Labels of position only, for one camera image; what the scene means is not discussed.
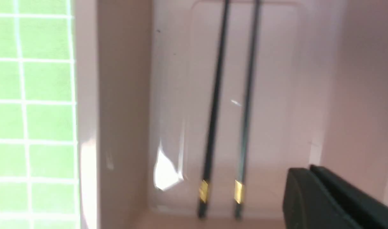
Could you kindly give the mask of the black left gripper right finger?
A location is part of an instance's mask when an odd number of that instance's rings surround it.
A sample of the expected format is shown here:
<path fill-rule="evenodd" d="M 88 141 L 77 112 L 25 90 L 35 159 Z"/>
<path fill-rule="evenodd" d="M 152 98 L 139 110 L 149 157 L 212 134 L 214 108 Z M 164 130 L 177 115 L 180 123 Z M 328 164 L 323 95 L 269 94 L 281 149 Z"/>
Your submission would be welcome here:
<path fill-rule="evenodd" d="M 341 209 L 362 229 L 388 229 L 388 206 L 323 166 L 310 165 Z"/>

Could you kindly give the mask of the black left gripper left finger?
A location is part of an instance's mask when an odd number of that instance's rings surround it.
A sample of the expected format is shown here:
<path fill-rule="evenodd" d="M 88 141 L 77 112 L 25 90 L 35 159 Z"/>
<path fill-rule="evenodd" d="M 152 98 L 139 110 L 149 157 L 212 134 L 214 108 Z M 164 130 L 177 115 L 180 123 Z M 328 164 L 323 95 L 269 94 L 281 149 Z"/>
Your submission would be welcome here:
<path fill-rule="evenodd" d="M 361 229 L 306 168 L 287 171 L 283 215 L 287 229 Z"/>

